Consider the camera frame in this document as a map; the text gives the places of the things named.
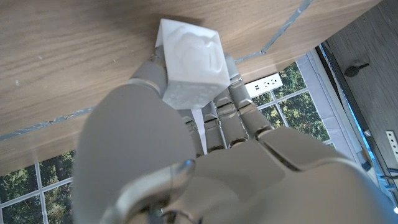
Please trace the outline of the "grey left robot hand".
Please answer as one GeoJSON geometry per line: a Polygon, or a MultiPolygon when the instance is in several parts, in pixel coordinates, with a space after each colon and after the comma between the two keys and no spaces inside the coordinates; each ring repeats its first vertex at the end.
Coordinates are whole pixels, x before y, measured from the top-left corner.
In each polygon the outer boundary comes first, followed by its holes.
{"type": "Polygon", "coordinates": [[[206,114],[214,150],[197,153],[188,116],[163,102],[157,49],[81,131],[75,223],[396,223],[363,168],[296,129],[273,127],[234,84],[206,114]]]}

